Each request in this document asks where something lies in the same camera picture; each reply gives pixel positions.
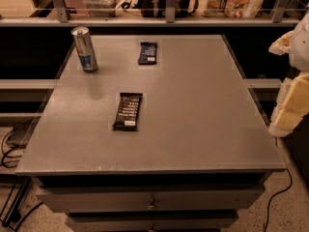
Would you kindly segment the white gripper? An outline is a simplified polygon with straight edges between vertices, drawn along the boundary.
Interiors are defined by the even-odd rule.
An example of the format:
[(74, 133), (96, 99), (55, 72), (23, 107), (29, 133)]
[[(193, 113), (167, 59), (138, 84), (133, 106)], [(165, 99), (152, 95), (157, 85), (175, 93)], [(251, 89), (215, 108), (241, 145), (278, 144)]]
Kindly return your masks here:
[(309, 113), (309, 14), (304, 16), (294, 31), (287, 32), (272, 43), (268, 51), (276, 55), (289, 53), (290, 65), (302, 72), (294, 79), (284, 79), (271, 114), (269, 133), (275, 137), (285, 137)]

